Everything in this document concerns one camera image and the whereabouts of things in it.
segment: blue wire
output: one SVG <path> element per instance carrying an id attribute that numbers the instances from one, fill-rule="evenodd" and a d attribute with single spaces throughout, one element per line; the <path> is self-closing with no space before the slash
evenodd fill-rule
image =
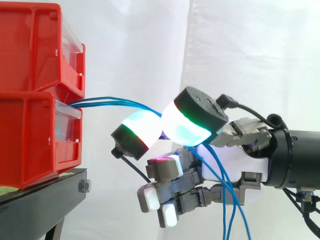
<path id="1" fill-rule="evenodd" d="M 220 169 L 221 171 L 221 177 L 222 180 L 225 180 L 225 175 L 223 173 L 223 170 Z M 223 205 L 223 237 L 222 239 L 226 239 L 226 229 L 227 229 L 227 224 L 226 224 L 226 214 L 227 214 L 227 209 L 226 209 L 226 188 L 225 186 L 222 186 L 222 205 Z"/>
<path id="2" fill-rule="evenodd" d="M 141 104 L 141 103 L 136 102 L 136 101 L 131 101 L 131 100 L 128 100 L 128 99 L 125 99 L 125 98 L 119 98 L 119 97 L 113 97 L 113 96 L 101 96 L 101 97 L 85 98 L 85 99 L 81 99 L 81 100 L 78 100 L 78 101 L 70 102 L 68 105 L 74 107 L 74 105 L 77 105 L 79 103 L 90 102 L 90 101 L 99 101 L 99 100 L 114 100 L 114 101 L 134 104 L 134 105 L 137 105 L 137 106 L 141 106 L 140 107 L 141 109 L 149 110 L 149 111 L 157 114 L 159 117 L 161 117 L 161 113 L 160 112 L 158 112 L 156 110 L 153 110 L 152 108 L 150 108 L 150 107 L 148 107 L 148 106 L 146 106 L 144 104 Z"/>
<path id="3" fill-rule="evenodd" d="M 206 167 L 215 175 L 215 177 L 222 183 L 222 185 L 224 185 L 229 191 L 230 193 L 232 194 L 232 197 L 233 197 L 233 201 L 236 203 L 236 205 L 238 206 L 239 210 L 240 210 L 240 213 L 242 215 L 242 218 L 243 218 L 243 221 L 244 221 L 244 225 L 245 225 L 245 228 L 246 228 L 246 232 L 247 232 L 247 235 L 248 235 L 248 238 L 249 240 L 251 240 L 251 235 L 250 235 L 250 231 L 249 231 L 249 225 L 248 225 L 248 222 L 247 222 L 247 219 L 246 219 L 246 216 L 245 216 L 245 213 L 244 211 L 242 210 L 241 206 L 240 206 L 240 203 L 239 203 L 239 200 L 233 190 L 232 187 L 230 187 L 225 181 L 222 180 L 221 177 L 219 177 L 219 175 L 215 172 L 215 170 L 192 148 L 192 147 L 189 147 L 189 150 L 201 161 L 204 163 L 204 165 L 206 165 Z M 221 165 L 221 162 L 218 159 L 217 160 L 217 163 L 218 165 Z"/>
<path id="4" fill-rule="evenodd" d="M 235 215 L 236 215 L 236 210 L 237 210 L 237 205 L 233 204 L 233 210 L 232 210 L 232 215 L 231 215 L 230 222 L 229 222 L 229 227 L 228 227 L 228 232 L 227 232 L 227 235 L 226 235 L 226 240 L 229 240 L 230 233 L 231 233 L 231 228 L 232 228 L 232 223 L 234 222 L 234 218 L 235 218 Z"/>
<path id="5" fill-rule="evenodd" d="M 213 150 L 213 148 L 211 146 L 209 146 L 207 143 L 203 143 L 203 146 L 211 153 L 211 155 L 214 157 L 214 159 L 216 160 L 219 168 L 223 169 L 224 172 L 226 173 L 226 170 L 224 169 L 224 167 L 222 166 L 216 152 Z M 228 180 L 228 184 L 229 186 L 233 189 L 233 186 L 232 186 L 232 183 L 229 179 L 229 176 L 227 175 L 227 180 Z M 230 219 L 230 222 L 229 222 L 229 227 L 228 227 L 228 232 L 227 232 L 227 236 L 226 236 L 226 239 L 228 240 L 229 237 L 230 237 L 230 233 L 231 233 L 231 228 L 232 228 L 232 224 L 233 224 L 233 221 L 234 221 L 234 218 L 235 218 L 235 215 L 236 215 L 236 205 L 235 203 L 233 202 L 233 210 L 232 210 L 232 215 L 231 215 L 231 219 Z"/>
<path id="6" fill-rule="evenodd" d="M 135 103 L 125 102 L 125 101 L 100 101 L 100 102 L 84 102 L 84 103 L 77 103 L 70 105 L 71 107 L 78 109 L 78 108 L 91 108 L 91 107 L 101 107 L 101 106 L 124 106 L 124 107 L 131 107 L 131 108 L 138 108 L 143 110 L 148 110 L 159 117 L 161 117 L 161 113 L 153 110 L 150 107 L 144 106 L 144 105 L 138 105 Z"/>
<path id="7" fill-rule="evenodd" d="M 102 101 L 102 102 L 84 102 L 84 103 L 78 103 L 73 104 L 71 107 L 78 109 L 78 108 L 90 108 L 90 107 L 101 107 L 101 106 L 124 106 L 124 107 L 133 107 L 133 108 L 139 108 L 139 109 L 146 109 L 144 107 L 141 107 L 139 105 L 124 102 L 124 101 Z"/>

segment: white fabric background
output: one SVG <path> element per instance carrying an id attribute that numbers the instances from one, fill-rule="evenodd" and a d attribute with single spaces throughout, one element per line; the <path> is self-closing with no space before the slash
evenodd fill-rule
<path id="1" fill-rule="evenodd" d="M 86 97 L 123 97 L 162 111 L 180 87 L 192 85 L 214 98 L 229 94 L 265 116 L 281 114 L 291 129 L 320 131 L 316 0 L 194 0 L 187 39 L 189 0 L 56 2 L 86 44 Z M 156 213 L 141 213 L 136 191 L 144 181 L 110 154 L 111 132 L 133 111 L 84 110 L 83 167 L 92 189 L 66 217 L 61 239 L 221 239 L 221 204 L 183 215 L 171 229 L 158 227 Z M 144 159 L 170 149 L 159 142 L 136 164 L 143 170 Z M 282 192 L 263 190 L 244 207 L 253 239 L 316 239 Z M 231 239 L 247 239 L 239 213 Z"/>

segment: red storage bin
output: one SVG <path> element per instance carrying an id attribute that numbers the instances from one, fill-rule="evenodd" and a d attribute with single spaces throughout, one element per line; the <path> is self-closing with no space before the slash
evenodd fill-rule
<path id="1" fill-rule="evenodd" d="M 0 91 L 85 97 L 85 51 L 55 3 L 0 2 Z"/>
<path id="2" fill-rule="evenodd" d="M 0 186 L 19 189 L 81 163 L 82 112 L 49 92 L 0 92 Z"/>

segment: cyan light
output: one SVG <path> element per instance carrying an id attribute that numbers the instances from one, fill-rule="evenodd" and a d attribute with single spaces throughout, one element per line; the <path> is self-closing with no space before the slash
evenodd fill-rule
<path id="1" fill-rule="evenodd" d="M 150 148 L 162 133 L 161 119 L 149 110 L 140 110 L 123 120 L 127 126 L 137 135 L 144 144 Z"/>
<path id="2" fill-rule="evenodd" d="M 210 131 L 186 118 L 174 102 L 163 111 L 161 123 L 164 134 L 173 142 L 184 146 L 197 146 L 211 136 Z"/>

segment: metal bolt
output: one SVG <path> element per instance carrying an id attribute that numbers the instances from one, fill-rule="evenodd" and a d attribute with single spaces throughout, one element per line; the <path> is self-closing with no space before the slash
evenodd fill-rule
<path id="1" fill-rule="evenodd" d="M 89 179 L 81 180 L 79 183 L 79 192 L 89 193 L 91 190 L 91 181 Z"/>

